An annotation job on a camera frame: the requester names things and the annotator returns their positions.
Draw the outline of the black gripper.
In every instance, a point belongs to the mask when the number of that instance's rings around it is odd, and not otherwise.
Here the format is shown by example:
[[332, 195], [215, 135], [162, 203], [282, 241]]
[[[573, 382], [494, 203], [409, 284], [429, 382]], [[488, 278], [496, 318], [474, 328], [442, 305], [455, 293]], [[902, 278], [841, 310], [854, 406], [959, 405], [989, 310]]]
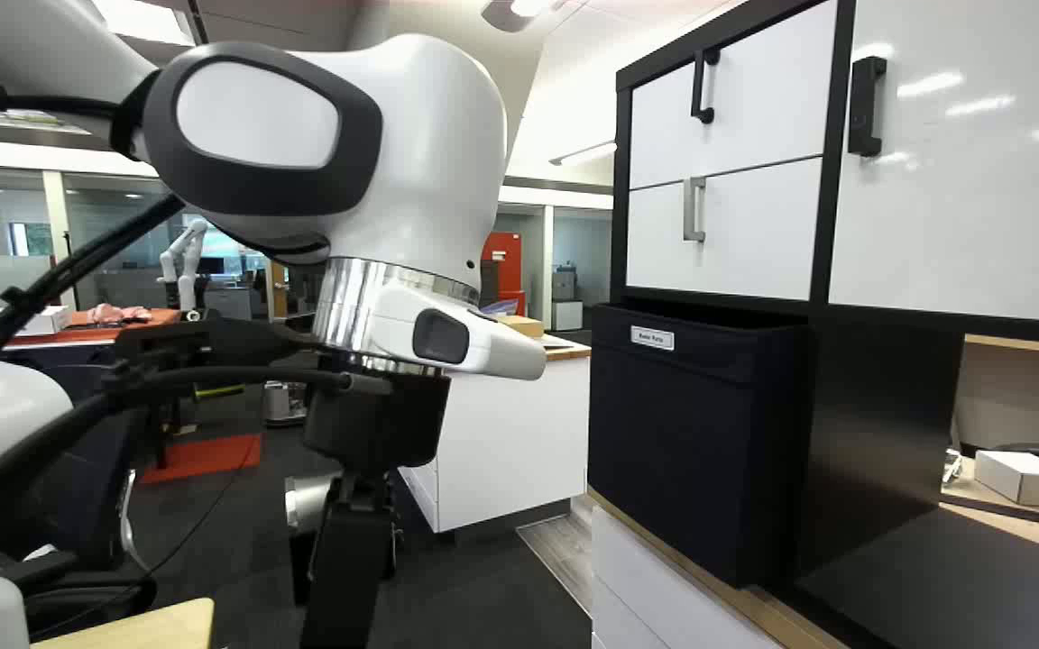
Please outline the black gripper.
[[365, 649], [395, 556], [388, 471], [429, 466], [449, 382], [338, 370], [315, 388], [310, 448], [338, 466], [310, 550], [300, 649]]

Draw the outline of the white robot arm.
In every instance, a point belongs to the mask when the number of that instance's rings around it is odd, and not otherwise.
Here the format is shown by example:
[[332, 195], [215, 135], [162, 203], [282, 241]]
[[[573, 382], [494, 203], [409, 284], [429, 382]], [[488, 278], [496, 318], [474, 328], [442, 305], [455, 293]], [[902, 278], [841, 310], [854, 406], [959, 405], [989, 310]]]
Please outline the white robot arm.
[[[144, 163], [166, 195], [0, 305], [0, 513], [93, 423], [198, 382], [265, 382], [310, 351], [315, 448], [344, 466], [321, 505], [300, 649], [365, 649], [392, 558], [386, 475], [435, 454], [457, 376], [532, 377], [541, 351], [484, 318], [481, 249], [510, 159], [490, 73], [435, 36], [359, 49], [202, 44], [166, 66], [91, 0], [0, 0], [0, 113], [61, 113]], [[315, 262], [310, 328], [176, 321], [116, 340], [104, 388], [2, 358], [39, 310], [162, 221], [195, 208], [287, 268]], [[24, 594], [0, 576], [0, 649], [24, 649]]]

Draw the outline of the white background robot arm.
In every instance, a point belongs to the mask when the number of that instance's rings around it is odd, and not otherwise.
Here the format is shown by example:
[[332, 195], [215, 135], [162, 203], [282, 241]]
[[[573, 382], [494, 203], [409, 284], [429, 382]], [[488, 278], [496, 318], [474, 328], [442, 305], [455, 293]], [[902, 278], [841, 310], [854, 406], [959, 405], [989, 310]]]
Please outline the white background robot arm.
[[189, 321], [198, 318], [198, 260], [205, 233], [209, 222], [195, 221], [160, 251], [160, 281], [176, 293], [176, 310]]

